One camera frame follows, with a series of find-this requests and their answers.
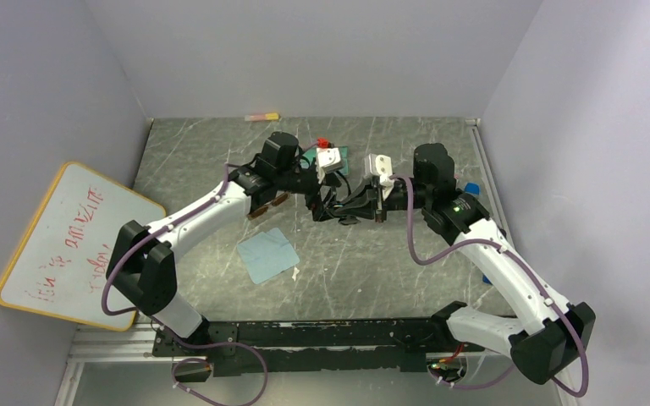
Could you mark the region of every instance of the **gray marble surface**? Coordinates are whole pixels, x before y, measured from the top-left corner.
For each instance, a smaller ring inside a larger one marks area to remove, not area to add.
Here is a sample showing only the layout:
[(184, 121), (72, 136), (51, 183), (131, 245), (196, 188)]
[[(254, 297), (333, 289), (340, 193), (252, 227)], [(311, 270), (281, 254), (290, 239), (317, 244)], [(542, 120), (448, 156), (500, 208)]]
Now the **gray marble surface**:
[[(211, 191), (223, 163), (248, 162), (276, 130), (295, 134), (302, 145), (327, 137), (349, 147), (353, 188), (360, 183), (365, 154), (389, 155), (396, 173), (412, 174), (420, 144), (442, 142), (463, 182), (483, 187), (482, 162), (461, 118), (285, 118), (247, 123), (242, 118), (158, 119), (146, 144), (134, 189), (176, 212)], [(454, 253), (437, 264), (418, 266), (407, 250), (405, 213), (390, 212), (385, 223), (341, 226), (315, 223), (301, 196), (291, 196), (262, 217), (219, 229), (178, 263), (179, 291), (211, 320), (316, 320), (430, 316), (453, 300), (493, 314), (512, 314), (482, 274)], [(416, 215), (421, 256), (444, 249), (444, 241)], [(280, 228), (300, 257), (293, 269), (255, 285), (237, 243)]]

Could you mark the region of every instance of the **gray wall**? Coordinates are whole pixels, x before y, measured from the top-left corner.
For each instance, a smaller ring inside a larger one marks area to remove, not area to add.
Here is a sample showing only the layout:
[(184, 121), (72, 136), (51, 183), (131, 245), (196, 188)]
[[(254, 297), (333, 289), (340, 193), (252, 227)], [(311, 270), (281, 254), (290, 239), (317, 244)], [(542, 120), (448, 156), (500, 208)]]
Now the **gray wall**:
[[(146, 128), (83, 2), (0, 1), (0, 276), (61, 165), (129, 183)], [(0, 405), (53, 404), (73, 333), (0, 307)]]
[(650, 0), (545, 1), (483, 122), (518, 247), (597, 312), (581, 403), (650, 404)]
[(481, 117), (541, 0), (86, 0), (153, 117)]

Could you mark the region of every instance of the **whiteboard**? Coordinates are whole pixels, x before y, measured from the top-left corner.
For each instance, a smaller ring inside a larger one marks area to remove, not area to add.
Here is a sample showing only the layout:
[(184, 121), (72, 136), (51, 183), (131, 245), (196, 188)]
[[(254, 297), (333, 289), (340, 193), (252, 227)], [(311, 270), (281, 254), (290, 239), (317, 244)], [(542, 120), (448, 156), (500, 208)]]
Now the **whiteboard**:
[[(123, 331), (135, 312), (101, 310), (106, 269), (118, 231), (147, 224), (165, 209), (77, 162), (63, 165), (0, 282), (0, 304)], [(108, 306), (132, 304), (115, 288)]]

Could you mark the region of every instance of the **light blue cloth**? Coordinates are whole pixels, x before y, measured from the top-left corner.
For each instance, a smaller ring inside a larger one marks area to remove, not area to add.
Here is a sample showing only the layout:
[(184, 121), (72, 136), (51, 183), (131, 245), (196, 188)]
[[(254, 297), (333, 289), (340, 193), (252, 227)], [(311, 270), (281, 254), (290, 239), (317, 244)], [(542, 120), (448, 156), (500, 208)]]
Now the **light blue cloth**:
[(263, 283), (300, 262), (293, 245), (280, 228), (258, 233), (238, 244), (238, 254), (255, 284)]

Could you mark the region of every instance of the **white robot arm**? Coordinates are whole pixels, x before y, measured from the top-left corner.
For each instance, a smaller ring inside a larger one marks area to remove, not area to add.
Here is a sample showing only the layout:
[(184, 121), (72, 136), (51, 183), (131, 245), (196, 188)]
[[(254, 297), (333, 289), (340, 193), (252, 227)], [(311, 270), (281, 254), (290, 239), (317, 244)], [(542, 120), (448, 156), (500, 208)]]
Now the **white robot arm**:
[[(537, 383), (548, 381), (576, 359), (577, 340), (569, 337), (565, 325), (572, 326), (586, 346), (594, 322), (592, 310), (584, 303), (572, 305), (531, 271), (476, 198), (456, 189), (454, 163), (441, 144), (417, 147), (414, 178), (395, 180), (388, 157), (369, 156), (366, 179), (342, 201), (320, 194), (323, 185), (339, 184), (334, 172), (340, 166), (333, 145), (320, 141), (318, 146), (318, 163), (306, 170), (300, 165), (304, 151), (297, 139), (273, 133), (254, 163), (235, 167), (198, 201), (145, 226), (127, 223), (114, 248), (109, 280), (136, 308), (184, 342), (210, 343), (208, 319), (177, 292), (175, 264), (223, 225), (262, 214), (279, 191), (305, 195), (315, 221), (382, 222), (388, 211), (407, 209), (411, 216), (414, 208), (421, 208), (428, 227), (452, 247), (461, 247), (460, 252), (482, 270), (516, 314), (516, 318), (487, 315), (454, 302), (432, 316), (438, 339), (474, 343), (508, 356)], [(556, 309), (566, 314), (566, 321)]]

